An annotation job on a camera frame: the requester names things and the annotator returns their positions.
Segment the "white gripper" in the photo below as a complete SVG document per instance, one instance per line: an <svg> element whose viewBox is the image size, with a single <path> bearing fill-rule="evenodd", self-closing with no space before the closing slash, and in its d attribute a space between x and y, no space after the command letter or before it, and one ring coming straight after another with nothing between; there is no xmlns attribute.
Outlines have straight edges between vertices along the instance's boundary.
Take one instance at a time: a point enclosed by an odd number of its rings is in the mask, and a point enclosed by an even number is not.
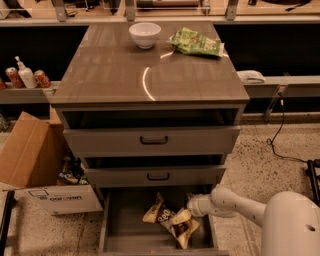
<svg viewBox="0 0 320 256"><path fill-rule="evenodd" d="M191 217L204 217L212 214L214 207L209 194L192 195L187 202L187 209L180 209L177 214L170 218L172 225L178 225L191 219Z"/></svg>

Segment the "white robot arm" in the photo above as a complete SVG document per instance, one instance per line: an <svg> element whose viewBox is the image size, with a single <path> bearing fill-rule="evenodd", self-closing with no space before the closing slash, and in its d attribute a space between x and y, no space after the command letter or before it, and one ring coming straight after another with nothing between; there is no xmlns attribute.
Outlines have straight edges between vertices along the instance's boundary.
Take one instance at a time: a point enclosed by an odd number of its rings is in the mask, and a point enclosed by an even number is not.
<svg viewBox="0 0 320 256"><path fill-rule="evenodd" d="M277 193L263 204L217 185L210 194L192 196L182 216L176 215L170 222L233 213L262 228L261 256L320 256L320 207L296 192Z"/></svg>

